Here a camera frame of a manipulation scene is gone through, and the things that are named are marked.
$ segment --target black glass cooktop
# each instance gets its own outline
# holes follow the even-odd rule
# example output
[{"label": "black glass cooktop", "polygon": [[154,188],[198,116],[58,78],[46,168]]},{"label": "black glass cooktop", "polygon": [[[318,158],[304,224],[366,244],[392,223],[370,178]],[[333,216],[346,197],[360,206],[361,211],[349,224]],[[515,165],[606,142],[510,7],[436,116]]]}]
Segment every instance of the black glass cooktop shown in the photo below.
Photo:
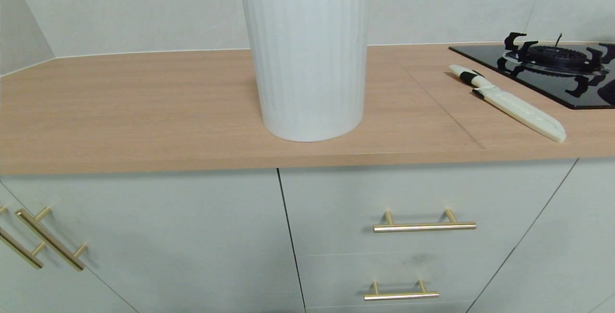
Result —
[{"label": "black glass cooktop", "polygon": [[[592,56],[591,51],[600,50],[598,55],[607,52],[606,47],[599,44],[558,47],[562,50],[582,52],[587,57]],[[615,109],[615,59],[606,60],[602,68],[595,71],[575,73],[558,68],[536,67],[531,64],[532,62],[520,63],[506,54],[510,52],[506,48],[505,45],[450,47],[454,52],[508,76],[571,109]]]}]

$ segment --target ribbed white container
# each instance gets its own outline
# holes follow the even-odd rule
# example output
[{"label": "ribbed white container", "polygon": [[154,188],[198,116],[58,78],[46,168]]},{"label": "ribbed white container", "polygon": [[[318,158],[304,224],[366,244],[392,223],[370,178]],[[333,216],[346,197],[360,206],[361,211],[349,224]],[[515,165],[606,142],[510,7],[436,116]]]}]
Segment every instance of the ribbed white container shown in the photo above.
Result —
[{"label": "ribbed white container", "polygon": [[368,0],[244,0],[263,122],[320,141],[363,118]]}]

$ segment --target white knife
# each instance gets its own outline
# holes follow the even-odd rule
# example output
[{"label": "white knife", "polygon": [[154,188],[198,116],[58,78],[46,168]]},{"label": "white knife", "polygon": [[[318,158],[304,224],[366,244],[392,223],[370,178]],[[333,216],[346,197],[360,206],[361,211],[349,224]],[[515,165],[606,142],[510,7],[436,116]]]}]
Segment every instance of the white knife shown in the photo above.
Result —
[{"label": "white knife", "polygon": [[450,65],[449,68],[461,81],[476,87],[472,90],[475,94],[481,96],[481,98],[512,116],[517,121],[556,142],[563,142],[565,140],[566,131],[555,118],[536,109],[536,107],[509,92],[500,89],[475,70],[470,70],[456,64]]}]

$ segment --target white cabinet door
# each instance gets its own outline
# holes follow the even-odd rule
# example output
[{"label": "white cabinet door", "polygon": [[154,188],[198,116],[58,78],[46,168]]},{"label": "white cabinet door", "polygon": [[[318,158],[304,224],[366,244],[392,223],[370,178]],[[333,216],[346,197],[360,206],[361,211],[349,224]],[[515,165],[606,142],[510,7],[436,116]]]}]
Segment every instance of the white cabinet door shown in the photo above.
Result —
[{"label": "white cabinet door", "polygon": [[275,169],[5,178],[140,313],[304,311]]},{"label": "white cabinet door", "polygon": [[615,294],[608,298],[605,302],[602,302],[600,306],[596,307],[591,313],[613,313],[615,312]]},{"label": "white cabinet door", "polygon": [[[40,240],[15,216],[22,205],[0,184],[0,228],[32,251]],[[134,313],[135,311],[90,270],[77,272],[49,249],[35,269],[0,242],[0,313]]]},{"label": "white cabinet door", "polygon": [[580,159],[470,313],[587,313],[615,292],[615,158]]}]

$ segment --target backsplash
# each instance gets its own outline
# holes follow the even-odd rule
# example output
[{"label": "backsplash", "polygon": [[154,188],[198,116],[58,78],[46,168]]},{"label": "backsplash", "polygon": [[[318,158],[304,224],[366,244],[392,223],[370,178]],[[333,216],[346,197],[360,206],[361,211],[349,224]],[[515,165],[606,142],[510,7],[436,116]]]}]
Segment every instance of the backsplash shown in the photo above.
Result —
[{"label": "backsplash", "polygon": [[25,0],[0,0],[0,75],[53,58]]},{"label": "backsplash", "polygon": [[[241,0],[26,1],[58,57],[249,46]],[[613,41],[613,8],[612,0],[371,0],[369,44],[501,41],[523,30]]]}]

